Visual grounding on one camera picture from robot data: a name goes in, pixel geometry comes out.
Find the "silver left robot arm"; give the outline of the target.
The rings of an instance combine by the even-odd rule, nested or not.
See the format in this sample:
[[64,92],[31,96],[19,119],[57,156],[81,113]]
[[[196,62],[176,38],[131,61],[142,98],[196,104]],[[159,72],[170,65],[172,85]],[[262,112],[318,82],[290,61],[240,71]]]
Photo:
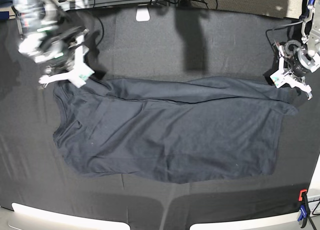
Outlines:
[[[271,40],[275,31],[300,26],[301,39],[285,43]],[[266,30],[265,36],[274,53],[275,66],[265,77],[276,88],[298,88],[312,99],[312,88],[306,83],[306,75],[320,68],[320,0],[303,0],[301,15],[294,23]]]

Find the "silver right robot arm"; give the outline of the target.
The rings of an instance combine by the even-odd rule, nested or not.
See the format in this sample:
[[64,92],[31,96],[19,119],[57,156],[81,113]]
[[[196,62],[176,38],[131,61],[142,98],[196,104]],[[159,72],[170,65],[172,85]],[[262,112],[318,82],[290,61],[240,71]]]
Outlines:
[[94,71],[85,63],[88,29],[77,25],[57,0],[12,0],[21,36],[18,51],[44,65],[39,84],[70,81],[77,88]]

